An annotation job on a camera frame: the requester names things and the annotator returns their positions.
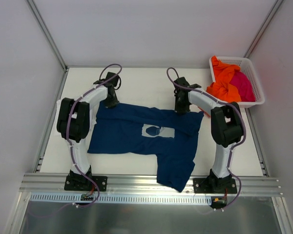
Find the blue printed t shirt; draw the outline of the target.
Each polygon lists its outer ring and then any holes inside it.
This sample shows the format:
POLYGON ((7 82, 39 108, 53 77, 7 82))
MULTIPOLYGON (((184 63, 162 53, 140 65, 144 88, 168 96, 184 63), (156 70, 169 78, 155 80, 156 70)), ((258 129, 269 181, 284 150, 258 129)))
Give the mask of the blue printed t shirt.
POLYGON ((89 154, 156 155, 157 183, 182 192, 194 169, 203 112, 179 115, 120 103, 100 104, 89 154))

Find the orange t shirt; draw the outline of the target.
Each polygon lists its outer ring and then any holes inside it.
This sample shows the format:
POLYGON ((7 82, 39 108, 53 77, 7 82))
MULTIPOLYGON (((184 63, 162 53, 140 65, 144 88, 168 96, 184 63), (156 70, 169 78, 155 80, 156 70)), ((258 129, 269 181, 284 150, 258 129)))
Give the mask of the orange t shirt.
POLYGON ((236 86, 230 84, 235 72, 240 67, 234 64, 227 64, 220 61, 216 56, 211 58, 212 69, 215 81, 207 87, 207 93, 226 102, 241 102, 241 96, 236 86))

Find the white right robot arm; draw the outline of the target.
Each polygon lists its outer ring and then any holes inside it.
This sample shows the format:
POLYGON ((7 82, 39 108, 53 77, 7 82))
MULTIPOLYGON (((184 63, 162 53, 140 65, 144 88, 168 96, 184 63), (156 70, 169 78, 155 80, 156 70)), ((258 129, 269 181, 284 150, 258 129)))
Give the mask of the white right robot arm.
POLYGON ((246 130, 239 105, 227 103, 205 92, 197 84, 190 85, 184 77, 172 82, 175 90, 175 112, 185 114, 190 105, 200 107, 210 116, 211 135, 216 143, 215 160, 207 178, 195 182, 200 193, 237 193, 230 171, 235 147, 245 141, 246 130))

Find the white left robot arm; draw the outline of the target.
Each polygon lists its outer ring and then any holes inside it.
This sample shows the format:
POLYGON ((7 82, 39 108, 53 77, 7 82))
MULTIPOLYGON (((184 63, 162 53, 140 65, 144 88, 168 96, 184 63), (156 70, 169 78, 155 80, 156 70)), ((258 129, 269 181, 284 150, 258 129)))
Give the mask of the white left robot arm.
POLYGON ((116 90, 120 86, 119 73, 108 72, 105 79, 99 77, 91 88, 78 98, 65 97, 60 101, 56 130, 68 145, 72 163, 66 176, 64 190, 96 189, 92 183, 91 165, 86 155, 86 137, 91 128, 92 110, 100 102, 107 108, 118 105, 116 90))

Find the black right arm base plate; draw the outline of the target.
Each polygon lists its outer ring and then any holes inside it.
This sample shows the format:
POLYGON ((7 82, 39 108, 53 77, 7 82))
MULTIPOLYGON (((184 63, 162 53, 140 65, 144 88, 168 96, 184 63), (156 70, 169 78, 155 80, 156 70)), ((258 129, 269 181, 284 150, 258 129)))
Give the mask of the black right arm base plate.
POLYGON ((233 178, 194 178, 193 188, 196 194, 237 194, 236 182, 233 178))

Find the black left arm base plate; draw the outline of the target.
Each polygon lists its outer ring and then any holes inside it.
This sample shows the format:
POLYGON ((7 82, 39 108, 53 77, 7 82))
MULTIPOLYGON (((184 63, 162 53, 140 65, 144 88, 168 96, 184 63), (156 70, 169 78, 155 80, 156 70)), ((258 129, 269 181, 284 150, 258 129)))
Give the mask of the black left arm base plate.
MULTIPOLYGON (((92 181, 94 181, 99 188, 100 192, 105 192, 107 187, 107 177, 106 176, 93 176, 88 175, 92 181)), ((97 191, 95 185, 85 178, 83 175, 70 173, 65 180, 64 190, 65 191, 80 191, 80 192, 90 192, 92 189, 97 191)))

